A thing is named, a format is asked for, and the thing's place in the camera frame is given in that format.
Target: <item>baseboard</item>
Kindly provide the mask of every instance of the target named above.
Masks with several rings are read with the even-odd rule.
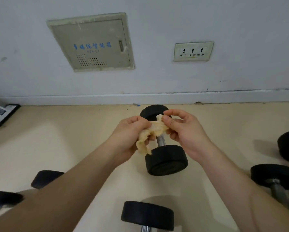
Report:
[[[215,91],[195,93],[104,94],[74,96],[0,97],[1,103],[21,105],[117,105],[289,102],[289,89]]]

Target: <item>fingernail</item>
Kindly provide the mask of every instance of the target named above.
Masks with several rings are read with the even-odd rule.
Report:
[[[169,120],[170,117],[169,117],[169,116],[166,116],[166,115],[163,115],[162,119],[163,119],[163,120]]]

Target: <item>cloth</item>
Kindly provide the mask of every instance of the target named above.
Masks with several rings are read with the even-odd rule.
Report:
[[[154,135],[159,137],[168,129],[168,127],[162,122],[162,117],[163,115],[161,114],[157,115],[157,121],[151,121],[151,127],[140,132],[138,141],[136,142],[136,146],[140,154],[152,154],[151,150],[144,143],[148,136]]]

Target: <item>floor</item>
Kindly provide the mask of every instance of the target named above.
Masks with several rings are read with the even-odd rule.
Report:
[[[27,106],[0,128],[0,191],[30,189],[38,171],[67,171],[108,138],[117,123],[146,105]],[[289,131],[289,103],[169,105],[196,115],[209,137],[244,171],[255,164],[287,164],[277,138]],[[166,137],[167,144],[175,144]],[[139,231],[120,220],[127,200],[173,209],[175,231],[238,231],[206,177],[190,158],[182,172],[155,177],[135,153],[106,181],[75,231]]]

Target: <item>electrical outlet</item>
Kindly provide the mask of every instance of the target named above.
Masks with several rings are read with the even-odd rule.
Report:
[[[213,41],[175,44],[173,61],[208,61],[213,44]]]

